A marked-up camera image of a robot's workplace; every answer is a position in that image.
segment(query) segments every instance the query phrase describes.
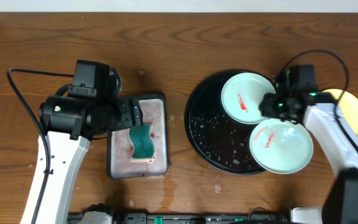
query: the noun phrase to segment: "red stain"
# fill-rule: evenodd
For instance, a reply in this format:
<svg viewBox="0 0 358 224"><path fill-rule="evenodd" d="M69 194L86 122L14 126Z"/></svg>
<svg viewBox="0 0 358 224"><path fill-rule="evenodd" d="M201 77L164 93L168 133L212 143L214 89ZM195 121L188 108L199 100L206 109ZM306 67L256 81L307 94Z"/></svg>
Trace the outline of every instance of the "red stain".
<svg viewBox="0 0 358 224"><path fill-rule="evenodd" d="M270 135L270 137L268 138L266 143L266 149L270 146L270 143L272 143L273 137L274 137L274 133Z"/></svg>
<svg viewBox="0 0 358 224"><path fill-rule="evenodd" d="M239 104L241 106L241 109L245 110L248 113L248 108L246 107L246 104L245 104L244 100L241 98L240 94L238 94L238 99L239 99Z"/></svg>

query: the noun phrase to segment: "wooden surface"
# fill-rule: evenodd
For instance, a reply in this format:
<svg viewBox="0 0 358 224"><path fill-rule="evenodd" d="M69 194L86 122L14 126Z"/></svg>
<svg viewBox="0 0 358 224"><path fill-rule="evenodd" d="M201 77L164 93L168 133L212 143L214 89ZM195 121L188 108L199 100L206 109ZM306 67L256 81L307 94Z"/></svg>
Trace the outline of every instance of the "wooden surface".
<svg viewBox="0 0 358 224"><path fill-rule="evenodd" d="M181 115L199 82L214 72L247 68L271 77L291 57L328 49L347 62L358 97L358 14L0 14L0 223L24 211L37 157L37 131L11 90L10 67L73 73L77 59L115 66L122 95L166 94L169 169L164 176L106 177L106 141L93 141L76 180L71 211L93 203L159 213L247 213L322 204L333 172L315 142L312 161L291 175L223 173L191 148ZM316 65L320 88L342 88L344 74L328 56ZM139 70L145 75L139 76ZM14 74L38 110L69 78ZM214 185L221 184L221 194Z"/></svg>

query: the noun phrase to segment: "sponge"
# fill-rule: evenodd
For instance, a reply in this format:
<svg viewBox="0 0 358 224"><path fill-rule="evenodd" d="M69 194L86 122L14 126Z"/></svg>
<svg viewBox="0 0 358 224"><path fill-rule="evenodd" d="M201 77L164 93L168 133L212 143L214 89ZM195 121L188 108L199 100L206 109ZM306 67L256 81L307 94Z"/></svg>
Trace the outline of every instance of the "sponge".
<svg viewBox="0 0 358 224"><path fill-rule="evenodd" d="M132 159L152 159L154 145L150 139L150 124L131 128L129 138L134 145Z"/></svg>

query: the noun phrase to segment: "round tray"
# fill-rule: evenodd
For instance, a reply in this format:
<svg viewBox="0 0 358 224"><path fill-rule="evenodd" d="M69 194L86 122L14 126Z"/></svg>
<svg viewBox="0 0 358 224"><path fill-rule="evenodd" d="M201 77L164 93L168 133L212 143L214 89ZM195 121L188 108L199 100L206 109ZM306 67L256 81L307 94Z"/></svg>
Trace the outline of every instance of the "round tray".
<svg viewBox="0 0 358 224"><path fill-rule="evenodd" d="M232 119L221 102L224 84L244 72L261 75L250 70L226 70L202 81L187 102L185 129L193 149L206 162L224 172L251 175L265 171L249 150L249 136L258 124Z"/></svg>

